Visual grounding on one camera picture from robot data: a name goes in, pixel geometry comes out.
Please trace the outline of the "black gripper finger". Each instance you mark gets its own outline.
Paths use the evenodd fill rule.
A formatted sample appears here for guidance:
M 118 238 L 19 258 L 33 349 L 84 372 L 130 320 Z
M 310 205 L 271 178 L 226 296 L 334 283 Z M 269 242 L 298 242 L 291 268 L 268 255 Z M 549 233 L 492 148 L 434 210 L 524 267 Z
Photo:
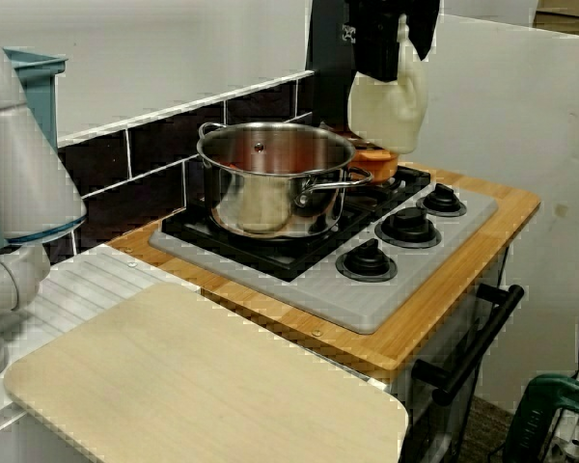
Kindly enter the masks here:
M 342 38 L 351 44 L 355 68 L 377 81 L 396 81 L 399 65 L 400 13 L 350 10 Z
M 421 61 L 431 50 L 438 15 L 437 10 L 418 10 L 408 15 L 409 39 Z

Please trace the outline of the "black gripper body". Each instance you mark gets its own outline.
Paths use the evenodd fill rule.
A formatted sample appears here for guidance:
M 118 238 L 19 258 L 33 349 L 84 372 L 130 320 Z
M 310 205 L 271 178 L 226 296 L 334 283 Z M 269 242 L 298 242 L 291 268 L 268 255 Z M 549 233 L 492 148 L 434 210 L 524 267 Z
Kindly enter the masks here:
M 348 0 L 354 11 L 370 12 L 437 12 L 437 0 Z

